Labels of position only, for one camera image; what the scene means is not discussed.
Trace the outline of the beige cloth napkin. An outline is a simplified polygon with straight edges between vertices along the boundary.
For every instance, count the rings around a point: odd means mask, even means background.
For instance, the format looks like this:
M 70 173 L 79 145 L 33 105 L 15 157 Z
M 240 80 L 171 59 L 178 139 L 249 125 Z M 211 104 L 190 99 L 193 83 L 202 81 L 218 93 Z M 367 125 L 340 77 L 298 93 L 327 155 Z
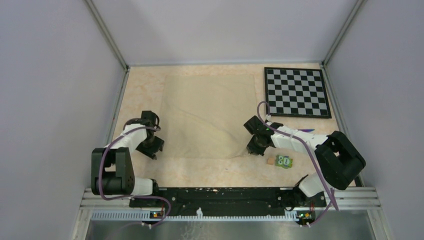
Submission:
M 252 75 L 169 75 L 159 136 L 168 158 L 230 159 L 247 154 L 244 123 L 256 115 Z

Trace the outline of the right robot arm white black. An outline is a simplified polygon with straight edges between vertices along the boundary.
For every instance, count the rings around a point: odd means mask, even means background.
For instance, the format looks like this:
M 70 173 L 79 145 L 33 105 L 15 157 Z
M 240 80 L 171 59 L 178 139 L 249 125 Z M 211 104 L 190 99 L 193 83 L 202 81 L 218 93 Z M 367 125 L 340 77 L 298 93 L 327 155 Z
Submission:
M 307 206 L 316 194 L 329 193 L 331 188 L 345 190 L 366 166 L 365 159 L 340 131 L 315 134 L 278 122 L 263 122 L 258 116 L 243 126 L 252 136 L 246 146 L 252 155 L 262 156 L 272 147 L 307 154 L 312 159 L 315 173 L 302 179 L 293 192 L 299 206 Z

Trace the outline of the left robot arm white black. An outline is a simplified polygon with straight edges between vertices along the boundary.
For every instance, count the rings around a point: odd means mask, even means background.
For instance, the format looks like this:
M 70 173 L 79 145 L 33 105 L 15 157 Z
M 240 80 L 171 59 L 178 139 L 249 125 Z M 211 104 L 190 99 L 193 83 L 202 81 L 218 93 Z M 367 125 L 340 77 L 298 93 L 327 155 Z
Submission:
M 91 153 L 91 191 L 103 199 L 117 196 L 141 196 L 149 207 L 160 202 L 157 182 L 151 178 L 136 177 L 131 154 L 139 152 L 156 160 L 165 142 L 155 135 L 160 131 L 160 118 L 151 110 L 144 110 L 140 117 L 129 119 L 122 133 L 104 147 Z

